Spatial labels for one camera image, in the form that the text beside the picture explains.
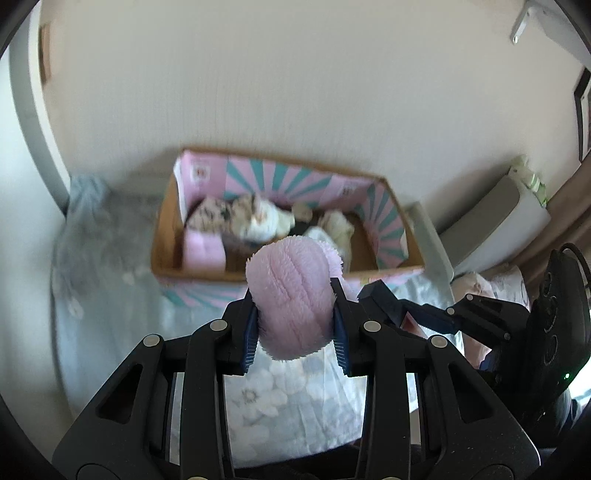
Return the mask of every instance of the pink fuzzy object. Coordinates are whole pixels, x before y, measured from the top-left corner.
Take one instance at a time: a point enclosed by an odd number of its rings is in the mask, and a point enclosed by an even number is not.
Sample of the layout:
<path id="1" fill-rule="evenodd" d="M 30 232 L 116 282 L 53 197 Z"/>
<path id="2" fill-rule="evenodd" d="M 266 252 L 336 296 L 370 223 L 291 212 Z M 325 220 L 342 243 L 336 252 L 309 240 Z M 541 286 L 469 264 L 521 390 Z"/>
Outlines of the pink fuzzy object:
<path id="1" fill-rule="evenodd" d="M 289 236 L 261 248 L 246 265 L 246 282 L 259 310 L 259 339 L 276 360 L 320 350 L 333 337 L 335 295 L 331 276 L 342 280 L 342 261 L 330 245 Z"/>
<path id="2" fill-rule="evenodd" d="M 226 252 L 221 235 L 185 229 L 183 268 L 223 272 L 226 269 Z"/>

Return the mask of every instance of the screw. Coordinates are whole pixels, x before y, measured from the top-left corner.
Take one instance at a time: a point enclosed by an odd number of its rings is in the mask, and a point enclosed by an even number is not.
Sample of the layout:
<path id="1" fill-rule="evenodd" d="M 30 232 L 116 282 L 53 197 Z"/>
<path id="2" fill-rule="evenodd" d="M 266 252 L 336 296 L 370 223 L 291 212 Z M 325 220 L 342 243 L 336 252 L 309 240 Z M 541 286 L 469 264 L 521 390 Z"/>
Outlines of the screw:
<path id="1" fill-rule="evenodd" d="M 375 333 L 379 332 L 382 326 L 374 320 L 368 320 L 363 324 L 363 328 L 366 329 L 368 332 Z"/>
<path id="2" fill-rule="evenodd" d="M 447 347 L 447 339 L 441 335 L 435 335 L 431 338 L 431 344 L 437 348 L 445 348 Z"/>
<path id="3" fill-rule="evenodd" d="M 228 323 L 226 322 L 226 320 L 214 320 L 212 323 L 209 324 L 209 327 L 211 328 L 211 330 L 213 330 L 214 332 L 221 332 L 222 330 L 225 330 L 228 326 Z"/>
<path id="4" fill-rule="evenodd" d="M 145 346 L 156 346 L 160 343 L 160 337 L 154 333 L 146 335 L 142 341 Z"/>

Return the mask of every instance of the pink block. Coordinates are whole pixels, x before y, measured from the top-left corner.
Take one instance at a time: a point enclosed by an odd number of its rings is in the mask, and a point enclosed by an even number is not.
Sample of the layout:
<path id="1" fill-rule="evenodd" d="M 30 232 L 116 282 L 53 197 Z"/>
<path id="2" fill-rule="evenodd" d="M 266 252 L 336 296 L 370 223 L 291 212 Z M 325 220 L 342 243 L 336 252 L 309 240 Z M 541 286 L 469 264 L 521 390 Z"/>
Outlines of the pink block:
<path id="1" fill-rule="evenodd" d="M 226 252 L 219 233 L 203 233 L 185 229 L 183 245 L 183 268 L 224 272 Z"/>

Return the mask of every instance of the blue gripper pad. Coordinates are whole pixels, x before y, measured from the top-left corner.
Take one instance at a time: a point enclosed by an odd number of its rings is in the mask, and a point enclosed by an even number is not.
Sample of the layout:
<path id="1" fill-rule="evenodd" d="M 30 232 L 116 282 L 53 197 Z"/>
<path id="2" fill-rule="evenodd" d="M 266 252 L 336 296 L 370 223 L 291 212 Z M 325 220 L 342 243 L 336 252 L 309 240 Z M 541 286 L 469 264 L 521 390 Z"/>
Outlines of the blue gripper pad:
<path id="1" fill-rule="evenodd" d="M 347 336 L 345 324 L 343 323 L 343 317 L 336 303 L 333 309 L 333 325 L 335 330 L 333 344 L 335 346 L 336 359 L 339 362 L 339 366 L 343 369 L 343 373 L 349 375 L 351 370 L 349 361 L 349 337 Z"/>
<path id="2" fill-rule="evenodd" d="M 248 368 L 255 360 L 256 345 L 258 343 L 258 309 L 252 306 L 252 310 L 248 316 L 246 327 L 244 328 L 244 354 L 240 363 L 244 373 L 248 372 Z"/>

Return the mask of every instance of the cardboard box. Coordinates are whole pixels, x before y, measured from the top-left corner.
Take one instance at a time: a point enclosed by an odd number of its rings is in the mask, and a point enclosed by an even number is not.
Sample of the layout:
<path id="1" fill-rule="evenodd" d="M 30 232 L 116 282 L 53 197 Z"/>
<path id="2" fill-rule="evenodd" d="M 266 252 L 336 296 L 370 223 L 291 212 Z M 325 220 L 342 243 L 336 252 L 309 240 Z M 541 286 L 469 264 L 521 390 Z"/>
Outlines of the cardboard box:
<path id="1" fill-rule="evenodd" d="M 350 272 L 354 291 L 383 279 L 390 287 L 424 271 L 423 258 L 386 179 L 346 168 L 287 159 L 259 159 L 220 151 L 184 150 L 174 166 L 152 245 L 152 272 L 175 304 L 224 308 L 246 293 L 246 258 L 228 254 L 224 273 L 182 267 L 188 212 L 205 196 L 231 200 L 260 193 L 289 209 L 340 209 L 355 227 Z"/>

